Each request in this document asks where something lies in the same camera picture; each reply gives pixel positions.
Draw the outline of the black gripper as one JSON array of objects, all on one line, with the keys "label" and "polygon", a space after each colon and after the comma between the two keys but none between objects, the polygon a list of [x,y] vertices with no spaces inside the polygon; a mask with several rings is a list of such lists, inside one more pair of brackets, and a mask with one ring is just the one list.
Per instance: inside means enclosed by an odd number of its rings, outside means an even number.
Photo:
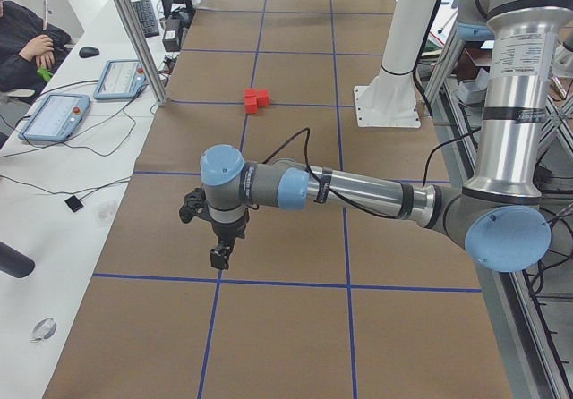
[{"label": "black gripper", "polygon": [[234,211],[211,210],[211,225],[218,243],[210,250],[210,264],[217,270],[228,270],[229,260],[235,247],[236,239],[244,239],[249,211],[238,208]]}]

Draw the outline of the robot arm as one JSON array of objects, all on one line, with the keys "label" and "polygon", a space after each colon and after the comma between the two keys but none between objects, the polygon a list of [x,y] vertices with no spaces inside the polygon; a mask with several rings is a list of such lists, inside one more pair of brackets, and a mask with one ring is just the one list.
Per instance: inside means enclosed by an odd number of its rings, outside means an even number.
[{"label": "robot arm", "polygon": [[[233,22],[254,18],[261,26],[255,80],[275,103],[247,117],[242,147],[246,164],[282,173],[301,158],[302,143],[281,148],[286,136],[304,136],[312,159],[334,169],[385,174],[397,188],[417,185],[423,152],[434,142],[432,122],[417,119],[412,128],[366,128],[350,105],[356,77],[367,77],[374,56],[367,42],[391,40],[399,6],[407,8],[405,31],[417,28],[415,14],[434,0],[204,0],[210,20],[229,15]],[[427,232],[414,223],[392,222],[398,205],[389,205],[376,189],[360,197],[342,183],[329,205],[310,202],[308,212],[266,208],[255,217],[241,245],[233,276],[268,273],[279,279],[308,267],[328,264],[340,243],[359,250],[361,272],[400,254],[419,253]]]}]

